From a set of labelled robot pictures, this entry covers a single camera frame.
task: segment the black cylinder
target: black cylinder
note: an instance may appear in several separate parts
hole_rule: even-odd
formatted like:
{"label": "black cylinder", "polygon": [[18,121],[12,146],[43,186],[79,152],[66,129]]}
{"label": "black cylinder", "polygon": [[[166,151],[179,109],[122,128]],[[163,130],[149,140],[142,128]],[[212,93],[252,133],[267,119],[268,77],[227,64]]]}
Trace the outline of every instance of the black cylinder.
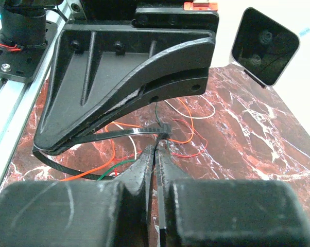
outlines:
{"label": "black cylinder", "polygon": [[46,12],[44,9],[1,8],[1,40],[7,45],[28,48],[42,47],[46,43]]}

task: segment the green wire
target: green wire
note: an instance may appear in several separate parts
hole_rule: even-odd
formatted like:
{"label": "green wire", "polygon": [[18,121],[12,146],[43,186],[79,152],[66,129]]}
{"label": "green wire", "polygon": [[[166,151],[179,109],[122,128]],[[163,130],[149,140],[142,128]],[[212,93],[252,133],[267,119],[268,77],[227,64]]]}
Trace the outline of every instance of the green wire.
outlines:
{"label": "green wire", "polygon": [[156,116],[157,122],[158,122],[159,125],[162,127],[161,121],[160,121],[160,119],[159,119],[159,117],[158,117],[158,115],[157,115],[157,102],[156,102],[156,105],[155,105],[155,116]]}
{"label": "green wire", "polygon": [[98,181],[100,181],[101,179],[103,179],[112,169],[116,168],[117,166],[123,165],[125,163],[129,163],[129,162],[135,162],[136,160],[128,160],[128,161],[122,161],[117,163],[116,165],[113,165],[111,168],[109,168],[103,175],[101,175],[101,177],[98,178]]}

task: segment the metal rail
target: metal rail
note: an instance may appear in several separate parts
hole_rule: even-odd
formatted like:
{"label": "metal rail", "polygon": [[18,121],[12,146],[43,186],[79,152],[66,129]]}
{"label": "metal rail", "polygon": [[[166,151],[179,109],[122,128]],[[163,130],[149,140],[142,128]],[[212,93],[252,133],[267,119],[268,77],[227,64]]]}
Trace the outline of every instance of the metal rail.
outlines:
{"label": "metal rail", "polygon": [[[66,2],[60,6],[60,9],[65,16],[70,15],[70,9]],[[64,26],[64,21],[52,11],[47,13],[46,19],[58,24],[56,40]],[[0,78],[0,185],[49,72],[55,40],[52,42],[33,83],[24,84]]]}

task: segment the white wire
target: white wire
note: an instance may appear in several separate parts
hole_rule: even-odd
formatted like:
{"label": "white wire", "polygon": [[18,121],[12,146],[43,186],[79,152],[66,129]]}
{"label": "white wire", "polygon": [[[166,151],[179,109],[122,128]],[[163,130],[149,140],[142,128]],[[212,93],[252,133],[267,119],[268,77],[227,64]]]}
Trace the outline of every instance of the white wire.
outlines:
{"label": "white wire", "polygon": [[[114,123],[117,127],[119,127],[121,130],[123,130],[124,128],[121,126],[121,125],[118,125],[116,123]],[[133,145],[133,148],[134,148],[134,159],[136,160],[136,155],[137,155],[137,152],[136,152],[136,146],[135,146],[135,143],[134,143],[134,140],[132,139],[132,137],[130,135],[128,135],[128,138],[130,138],[131,142],[132,142],[132,145]]]}
{"label": "white wire", "polygon": [[200,96],[201,96],[209,105],[212,106],[212,108],[213,108],[213,113],[212,113],[211,115],[206,116],[206,117],[189,117],[189,116],[186,116],[185,114],[179,112],[179,111],[178,111],[172,104],[170,104],[167,100],[165,100],[165,103],[167,103],[172,109],[174,109],[176,112],[178,112],[181,116],[184,116],[184,117],[187,117],[187,118],[191,118],[191,119],[207,119],[207,118],[210,118],[210,117],[212,117],[213,115],[215,115],[216,109],[215,109],[215,107],[213,106],[213,104],[212,104],[210,101],[208,101],[204,96],[202,96],[202,95],[200,95]]}

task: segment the orange wire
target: orange wire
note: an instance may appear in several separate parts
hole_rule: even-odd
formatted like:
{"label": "orange wire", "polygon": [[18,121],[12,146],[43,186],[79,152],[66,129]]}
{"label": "orange wire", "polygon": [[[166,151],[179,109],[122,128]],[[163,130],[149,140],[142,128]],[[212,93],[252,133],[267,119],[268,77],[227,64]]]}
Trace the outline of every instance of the orange wire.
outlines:
{"label": "orange wire", "polygon": [[116,158],[114,161],[117,162],[117,161],[122,161],[122,160],[125,160],[126,158],[130,158],[130,157],[134,157],[134,154],[133,155],[130,155],[130,156],[125,156],[123,158]]}
{"label": "orange wire", "polygon": [[[186,104],[178,98],[178,100],[184,105],[184,107],[186,108],[186,110],[188,111],[188,114],[190,115],[191,117],[191,122],[192,122],[192,134],[190,136],[190,138],[184,142],[180,141],[180,140],[173,140],[173,139],[168,139],[170,140],[171,142],[174,142],[174,143],[180,143],[180,144],[185,144],[185,143],[189,143],[192,139],[193,139],[193,136],[194,136],[194,122],[193,122],[193,119],[192,119],[192,114],[191,114],[191,111],[189,110],[189,108],[186,106]],[[122,123],[122,122],[112,122],[114,124],[118,124],[118,125],[123,125],[123,126],[129,126],[129,127],[135,127],[135,128],[142,128],[142,126],[139,126],[139,125],[129,125],[127,123]]]}
{"label": "orange wire", "polygon": [[92,172],[98,171],[98,170],[103,169],[103,168],[105,168],[106,166],[108,166],[108,165],[114,160],[114,158],[115,158],[115,143],[113,142],[112,139],[111,139],[110,141],[111,141],[111,143],[112,143],[113,154],[112,154],[112,157],[110,158],[110,160],[109,160],[108,162],[106,162],[106,163],[103,164],[102,166],[93,168],[93,169],[91,169],[91,170],[89,170],[89,171],[83,172],[83,173],[81,173],[81,174],[79,174],[79,175],[76,175],[76,176],[73,176],[73,177],[70,177],[70,178],[67,178],[67,179],[62,179],[62,180],[60,180],[60,181],[70,181],[70,180],[78,179],[78,178],[80,178],[80,177],[82,177],[82,176],[84,176],[84,175],[90,174],[90,173],[92,173]]}
{"label": "orange wire", "polygon": [[[188,111],[188,114],[189,114],[190,117],[191,117],[191,122],[192,122],[192,134],[191,134],[191,137],[190,137],[188,140],[184,141],[184,142],[179,141],[179,140],[173,140],[173,139],[168,139],[168,140],[170,140],[171,142],[175,142],[175,143],[186,144],[186,143],[189,143],[189,142],[193,139],[193,136],[194,136],[194,122],[193,122],[192,114],[191,114],[191,111],[189,110],[189,108],[186,106],[186,104],[185,104],[181,99],[178,98],[178,100],[184,105],[184,107],[185,107],[186,110]],[[139,125],[130,125],[130,124],[127,124],[127,123],[122,123],[122,122],[111,122],[110,124],[113,124],[113,123],[114,123],[114,124],[118,124],[118,125],[122,125],[122,126],[129,126],[129,127],[135,127],[135,128],[142,128],[142,126],[139,126]],[[106,131],[106,132],[108,132],[108,125],[105,126],[105,131]],[[92,172],[95,172],[95,171],[97,171],[97,170],[100,170],[100,169],[105,168],[106,166],[108,166],[108,165],[115,159],[115,143],[114,143],[114,141],[113,141],[112,139],[111,139],[110,141],[111,141],[111,143],[112,143],[113,155],[112,155],[111,159],[110,159],[108,162],[106,162],[106,163],[103,164],[102,166],[99,166],[99,167],[97,167],[97,168],[93,168],[93,169],[91,169],[91,170],[89,170],[89,171],[86,171],[86,172],[83,172],[83,173],[81,173],[81,174],[79,174],[79,175],[76,175],[76,176],[73,176],[73,177],[70,177],[70,178],[67,178],[67,179],[62,179],[61,181],[70,181],[70,180],[74,180],[74,179],[80,178],[80,177],[82,177],[82,176],[84,176],[84,175],[90,174],[90,173],[92,173]]]}
{"label": "orange wire", "polygon": [[[183,122],[184,124],[186,124],[187,126],[189,126],[190,128],[192,128],[192,126],[191,126],[188,122],[186,122],[186,121],[184,121],[184,120],[174,119],[174,121]],[[201,155],[202,153],[205,152],[206,148],[208,147],[208,140],[205,139],[200,133],[198,133],[197,130],[194,129],[194,131],[195,131],[195,133],[196,133],[199,137],[201,137],[203,140],[206,141],[205,147],[202,149],[202,151],[200,151],[200,152],[198,152],[198,153],[195,153],[195,154],[192,154],[192,155],[180,155],[180,154],[177,154],[177,153],[171,153],[172,155],[175,155],[175,156],[180,157],[180,158],[193,158],[193,157],[199,156],[199,155]]]}
{"label": "orange wire", "polygon": [[188,114],[189,114],[190,117],[191,117],[191,122],[192,122],[192,134],[191,134],[191,137],[190,137],[188,140],[184,141],[184,142],[179,141],[179,140],[173,140],[173,139],[168,139],[168,140],[170,140],[171,142],[175,142],[175,143],[185,144],[185,143],[189,143],[189,142],[193,139],[193,136],[194,136],[194,122],[193,122],[192,114],[191,114],[191,111],[189,110],[189,108],[185,105],[185,103],[184,103],[181,99],[178,98],[178,100],[184,105],[184,107],[185,107],[186,110],[188,111]]}
{"label": "orange wire", "polygon": [[118,125],[123,125],[123,126],[129,126],[129,127],[135,127],[135,128],[142,128],[142,126],[139,125],[128,125],[127,123],[122,123],[122,122],[111,122],[110,124],[118,124]]}

